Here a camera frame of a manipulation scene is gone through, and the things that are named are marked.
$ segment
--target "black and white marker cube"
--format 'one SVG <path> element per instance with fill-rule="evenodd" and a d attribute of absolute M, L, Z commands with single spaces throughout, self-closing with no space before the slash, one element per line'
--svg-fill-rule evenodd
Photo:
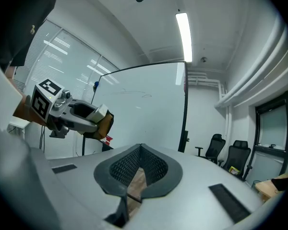
<path fill-rule="evenodd" d="M 34 87 L 31 107 L 35 113 L 45 122 L 54 103 L 61 97 L 64 87 L 55 81 L 46 79 Z"/>

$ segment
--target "person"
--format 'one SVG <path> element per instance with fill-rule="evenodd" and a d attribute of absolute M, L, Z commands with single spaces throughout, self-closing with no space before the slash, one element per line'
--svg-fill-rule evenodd
<path fill-rule="evenodd" d="M 16 89 L 12 80 L 15 67 L 24 65 L 31 42 L 53 10 L 55 2 L 56 0 L 1 0 L 0 2 L 0 68 Z M 46 124 L 33 110 L 30 109 L 29 113 L 26 111 L 27 97 L 21 94 L 22 100 L 13 115 L 45 126 Z"/>

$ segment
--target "whiteboard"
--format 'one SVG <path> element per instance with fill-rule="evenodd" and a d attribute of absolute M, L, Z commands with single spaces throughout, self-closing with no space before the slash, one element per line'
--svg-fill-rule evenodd
<path fill-rule="evenodd" d="M 178 150 L 185 129 L 184 62 L 140 66 L 100 77 L 92 104 L 114 115 L 112 148 L 146 143 Z"/>

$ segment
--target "person's arm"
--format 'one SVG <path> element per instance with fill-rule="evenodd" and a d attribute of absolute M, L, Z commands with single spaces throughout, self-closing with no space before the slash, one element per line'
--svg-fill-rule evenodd
<path fill-rule="evenodd" d="M 11 84 L 15 87 L 15 89 L 17 89 L 17 91 L 23 96 L 23 98 L 21 99 L 21 101 L 20 101 L 18 107 L 16 108 L 13 116 L 46 126 L 45 122 L 32 109 L 30 109 L 30 111 L 29 111 L 29 118 L 26 115 L 25 107 L 24 107 L 26 95 L 24 95 L 22 92 L 20 92 L 19 89 L 17 88 L 16 84 L 14 83 L 14 81 L 12 79 L 14 71 L 15 71 L 15 67 L 8 67 L 6 72 L 5 72 L 5 76 L 11 82 Z"/>

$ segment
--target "marker scribble on whiteboard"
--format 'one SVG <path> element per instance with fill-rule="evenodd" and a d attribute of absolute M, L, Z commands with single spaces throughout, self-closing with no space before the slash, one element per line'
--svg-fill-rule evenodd
<path fill-rule="evenodd" d="M 113 92 L 111 94 L 104 94 L 105 95 L 115 95 L 115 94 L 144 94 L 142 95 L 142 98 L 148 98 L 148 97 L 152 97 L 152 95 L 150 94 L 146 94 L 146 92 L 142 92 L 142 91 L 126 91 L 125 89 L 123 89 L 124 91 L 120 91 L 120 92 Z"/>

